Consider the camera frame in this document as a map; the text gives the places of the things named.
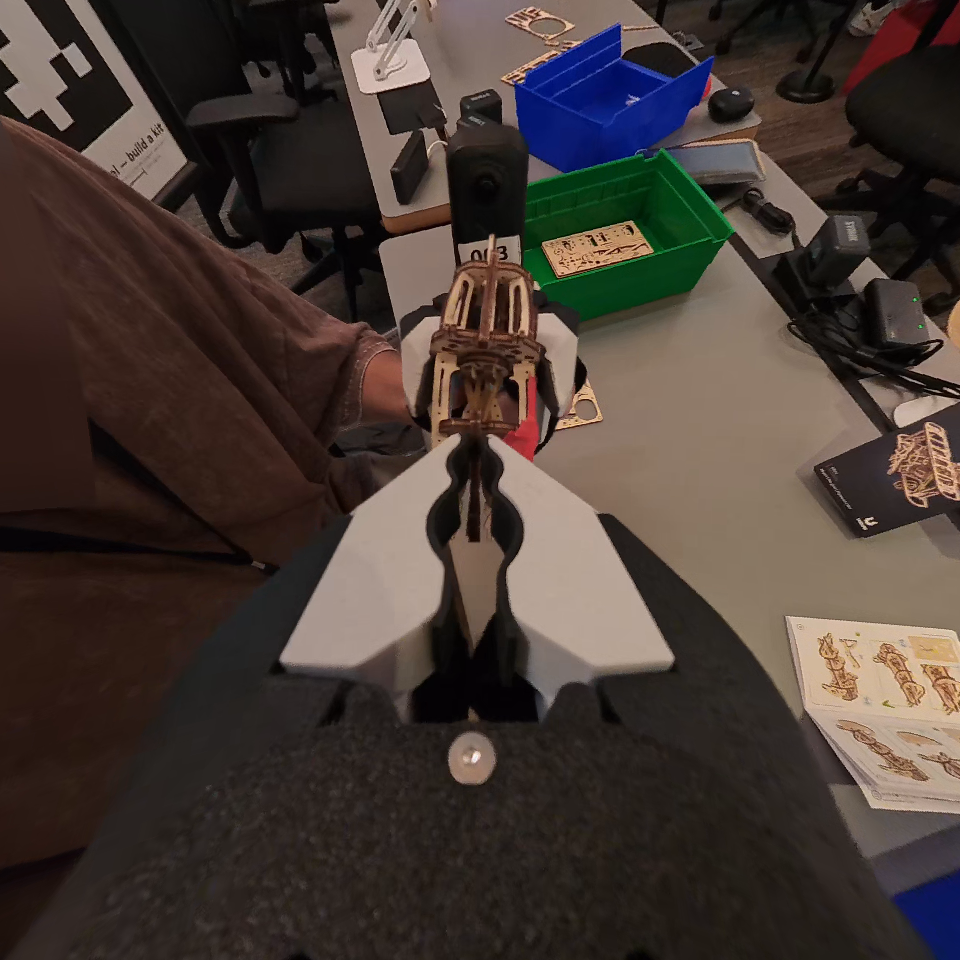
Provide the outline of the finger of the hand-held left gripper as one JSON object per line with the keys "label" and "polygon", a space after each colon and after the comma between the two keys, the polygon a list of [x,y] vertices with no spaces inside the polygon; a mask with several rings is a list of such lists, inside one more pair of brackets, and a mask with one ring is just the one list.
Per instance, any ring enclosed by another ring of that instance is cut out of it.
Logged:
{"label": "finger of the hand-held left gripper", "polygon": [[403,390],[414,422],[432,432],[435,355],[431,345],[442,324],[441,317],[403,318]]}
{"label": "finger of the hand-held left gripper", "polygon": [[542,347],[536,368],[538,396],[556,418],[567,414],[575,393],[578,361],[578,313],[540,311],[536,342]]}

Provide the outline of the wooden model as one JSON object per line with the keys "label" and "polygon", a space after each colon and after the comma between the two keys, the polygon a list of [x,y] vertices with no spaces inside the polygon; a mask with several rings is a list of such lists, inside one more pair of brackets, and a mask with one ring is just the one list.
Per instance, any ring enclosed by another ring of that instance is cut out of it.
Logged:
{"label": "wooden model", "polygon": [[496,437],[533,459],[540,443],[538,307],[530,274],[503,260],[497,237],[453,278],[438,331],[429,407],[430,444],[455,435]]}

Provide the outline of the wooden parts sheet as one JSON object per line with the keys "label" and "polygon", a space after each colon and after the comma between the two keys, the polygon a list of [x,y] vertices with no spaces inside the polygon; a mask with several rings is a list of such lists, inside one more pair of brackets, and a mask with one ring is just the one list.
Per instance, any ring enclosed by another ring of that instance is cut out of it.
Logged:
{"label": "wooden parts sheet", "polygon": [[654,246],[633,220],[544,241],[541,249],[559,280],[633,262],[655,253]]}
{"label": "wooden parts sheet", "polygon": [[521,85],[526,81],[531,72],[557,60],[559,57],[580,46],[581,43],[582,41],[569,40],[560,42],[556,47],[549,47],[543,54],[503,75],[500,78],[500,82],[510,87]]}

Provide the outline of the black model packaging card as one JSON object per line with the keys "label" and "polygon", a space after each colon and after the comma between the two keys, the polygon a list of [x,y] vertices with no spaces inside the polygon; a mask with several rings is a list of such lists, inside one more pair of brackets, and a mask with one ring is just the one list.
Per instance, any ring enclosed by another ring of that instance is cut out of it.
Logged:
{"label": "black model packaging card", "polygon": [[814,474],[858,538],[957,519],[958,404],[821,462]]}

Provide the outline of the black mat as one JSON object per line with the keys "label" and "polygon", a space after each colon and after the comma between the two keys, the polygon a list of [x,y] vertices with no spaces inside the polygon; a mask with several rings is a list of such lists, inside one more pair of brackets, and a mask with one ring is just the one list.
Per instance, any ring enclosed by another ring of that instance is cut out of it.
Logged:
{"label": "black mat", "polygon": [[377,100],[391,136],[417,130],[446,135],[449,119],[431,79],[378,93]]}

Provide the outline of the white desk lamp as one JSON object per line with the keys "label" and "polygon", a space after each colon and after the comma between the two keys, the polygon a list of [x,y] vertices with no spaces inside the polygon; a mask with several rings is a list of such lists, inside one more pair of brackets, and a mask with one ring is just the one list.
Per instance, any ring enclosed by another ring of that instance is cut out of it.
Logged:
{"label": "white desk lamp", "polygon": [[437,1],[388,1],[369,29],[363,47],[351,55],[358,88],[380,95],[411,88],[431,79],[418,42],[412,37],[420,14],[433,20]]}

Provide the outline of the black office chair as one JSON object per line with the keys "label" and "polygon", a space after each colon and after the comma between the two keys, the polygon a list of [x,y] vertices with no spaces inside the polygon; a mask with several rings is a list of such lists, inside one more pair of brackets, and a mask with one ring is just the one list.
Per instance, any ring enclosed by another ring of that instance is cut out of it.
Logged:
{"label": "black office chair", "polygon": [[899,172],[864,169],[816,203],[828,212],[873,214],[871,240],[904,227],[916,248],[892,278],[908,281],[933,264],[948,291],[928,297],[923,308],[940,316],[958,302],[951,251],[958,244],[959,207],[930,185],[959,186],[958,44],[924,47],[878,67],[850,92],[845,112],[851,145],[870,147]]}
{"label": "black office chair", "polygon": [[202,95],[185,116],[201,146],[212,147],[233,175],[228,212],[223,199],[202,210],[223,246],[260,244],[271,255],[299,236],[310,269],[292,287],[303,295],[342,274],[348,318],[357,321],[362,272],[382,273],[387,238],[354,112],[348,99],[317,81],[314,36],[340,67],[327,13],[329,2],[210,2],[238,58],[236,91]]}

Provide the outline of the blue-grey pouch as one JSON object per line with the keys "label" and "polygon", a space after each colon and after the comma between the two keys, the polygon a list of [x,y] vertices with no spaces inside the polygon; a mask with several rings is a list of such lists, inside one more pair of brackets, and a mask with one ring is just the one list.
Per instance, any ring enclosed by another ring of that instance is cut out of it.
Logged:
{"label": "blue-grey pouch", "polygon": [[749,186],[766,181],[762,152],[753,139],[691,143],[668,150],[699,186]]}

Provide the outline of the person's brown shirt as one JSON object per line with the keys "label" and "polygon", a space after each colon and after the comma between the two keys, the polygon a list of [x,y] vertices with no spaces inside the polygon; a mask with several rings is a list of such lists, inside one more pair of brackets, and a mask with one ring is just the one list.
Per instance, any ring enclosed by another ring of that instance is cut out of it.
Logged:
{"label": "person's brown shirt", "polygon": [[376,491],[291,394],[320,314],[2,120],[2,869],[90,843],[197,650]]}

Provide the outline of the black stand base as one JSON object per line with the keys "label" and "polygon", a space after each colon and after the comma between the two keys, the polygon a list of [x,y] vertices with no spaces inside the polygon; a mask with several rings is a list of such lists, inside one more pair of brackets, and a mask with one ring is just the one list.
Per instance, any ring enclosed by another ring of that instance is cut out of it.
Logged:
{"label": "black stand base", "polygon": [[810,48],[810,56],[816,52],[812,62],[804,62],[801,68],[784,75],[776,84],[774,93],[781,100],[799,105],[817,105],[834,97],[837,84],[834,77],[824,71],[829,55],[834,51],[836,42],[846,30],[855,12],[861,6],[859,1],[827,2],[838,9],[830,23],[829,31],[818,46]]}

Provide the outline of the black power adapter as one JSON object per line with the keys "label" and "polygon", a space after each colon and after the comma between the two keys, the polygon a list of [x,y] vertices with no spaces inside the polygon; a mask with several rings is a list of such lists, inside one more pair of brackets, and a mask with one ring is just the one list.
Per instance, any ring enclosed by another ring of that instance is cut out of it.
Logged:
{"label": "black power adapter", "polygon": [[863,290],[865,343],[878,351],[915,348],[929,341],[920,291],[910,281],[875,278]]}

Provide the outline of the white shoe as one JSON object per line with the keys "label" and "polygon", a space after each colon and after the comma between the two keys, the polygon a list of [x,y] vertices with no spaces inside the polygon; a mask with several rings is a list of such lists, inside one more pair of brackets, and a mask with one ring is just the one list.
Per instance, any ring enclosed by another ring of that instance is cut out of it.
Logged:
{"label": "white shoe", "polygon": [[885,21],[904,6],[905,1],[868,1],[858,9],[858,12],[849,20],[846,32],[855,39],[874,37]]}

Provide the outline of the red bag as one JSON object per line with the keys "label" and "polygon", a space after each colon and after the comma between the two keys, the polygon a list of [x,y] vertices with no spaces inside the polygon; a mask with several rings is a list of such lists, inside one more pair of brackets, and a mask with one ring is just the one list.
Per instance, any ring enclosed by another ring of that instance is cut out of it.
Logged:
{"label": "red bag", "polygon": [[875,70],[909,53],[937,14],[939,6],[941,2],[911,1],[892,12],[847,77],[842,94],[849,95]]}

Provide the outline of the blue plastic tray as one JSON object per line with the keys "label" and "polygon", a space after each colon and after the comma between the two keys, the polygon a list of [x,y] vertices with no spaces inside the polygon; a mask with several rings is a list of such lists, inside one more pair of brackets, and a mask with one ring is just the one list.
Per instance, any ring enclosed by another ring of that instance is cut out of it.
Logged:
{"label": "blue plastic tray", "polygon": [[959,959],[959,872],[896,894],[894,903],[937,959]]}

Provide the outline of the wooden frame with round hole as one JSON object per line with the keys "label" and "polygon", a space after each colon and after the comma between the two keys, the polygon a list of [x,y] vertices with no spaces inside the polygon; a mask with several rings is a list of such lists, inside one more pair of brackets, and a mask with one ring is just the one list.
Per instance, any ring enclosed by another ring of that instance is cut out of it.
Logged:
{"label": "wooden frame with round hole", "polygon": [[505,23],[542,41],[546,46],[557,46],[575,30],[575,24],[566,18],[536,6],[527,6],[505,17]]}

